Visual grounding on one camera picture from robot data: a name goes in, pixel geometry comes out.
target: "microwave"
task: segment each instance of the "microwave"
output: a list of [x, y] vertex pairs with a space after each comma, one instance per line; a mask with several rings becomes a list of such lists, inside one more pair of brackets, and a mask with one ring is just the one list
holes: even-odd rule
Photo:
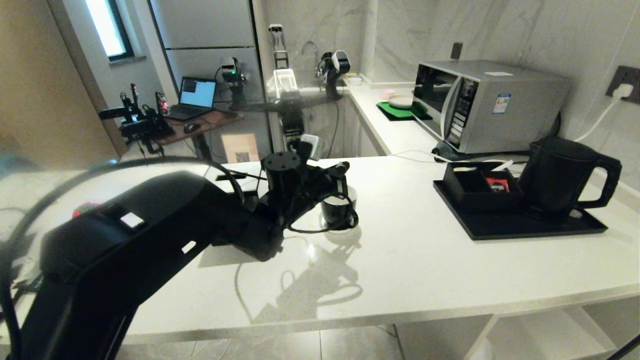
[[551, 132], [571, 84], [485, 60], [420, 63], [411, 113], [463, 154], [527, 151]]

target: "black kettle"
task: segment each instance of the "black kettle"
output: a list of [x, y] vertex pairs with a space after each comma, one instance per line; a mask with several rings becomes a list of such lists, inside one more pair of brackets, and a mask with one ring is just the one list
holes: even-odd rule
[[[574, 208], [601, 208], [609, 203], [620, 179], [622, 164], [581, 143], [547, 137], [531, 143], [531, 157], [518, 180], [524, 211], [544, 220], [566, 220]], [[607, 171], [598, 200], [578, 201], [596, 167]]]

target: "mug handle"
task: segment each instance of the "mug handle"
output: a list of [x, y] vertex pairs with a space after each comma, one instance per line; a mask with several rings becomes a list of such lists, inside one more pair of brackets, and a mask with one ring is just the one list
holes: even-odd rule
[[578, 201], [578, 203], [576, 203], [578, 208], [602, 208], [609, 203], [609, 200], [613, 197], [613, 192], [616, 191], [618, 180], [620, 180], [620, 172], [622, 171], [620, 160], [600, 155], [600, 159], [598, 159], [593, 168], [595, 169], [596, 167], [601, 167], [607, 171], [607, 180], [602, 188], [602, 194], [600, 194], [598, 200]]

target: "computer mouse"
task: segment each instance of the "computer mouse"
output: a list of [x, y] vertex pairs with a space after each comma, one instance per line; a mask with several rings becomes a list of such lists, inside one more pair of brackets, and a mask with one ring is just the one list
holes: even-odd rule
[[200, 124], [190, 122], [189, 124], [184, 124], [184, 133], [191, 134], [193, 131], [200, 129]]

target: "wooden desk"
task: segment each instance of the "wooden desk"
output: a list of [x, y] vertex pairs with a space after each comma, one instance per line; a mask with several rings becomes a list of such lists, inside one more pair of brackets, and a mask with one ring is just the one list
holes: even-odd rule
[[[209, 146], [207, 146], [207, 141], [204, 138], [204, 133], [216, 129], [217, 127], [221, 127], [243, 119], [244, 116], [240, 114], [223, 113], [216, 110], [188, 121], [179, 121], [165, 118], [167, 123], [169, 123], [169, 125], [171, 125], [171, 127], [175, 131], [175, 134], [154, 140], [154, 142], [158, 145], [170, 145], [175, 142], [183, 141], [187, 138], [192, 138], [193, 143], [200, 149], [202, 157], [206, 160], [212, 161], [211, 151], [209, 150]], [[192, 133], [185, 134], [184, 125], [190, 123], [200, 124], [200, 128]]]

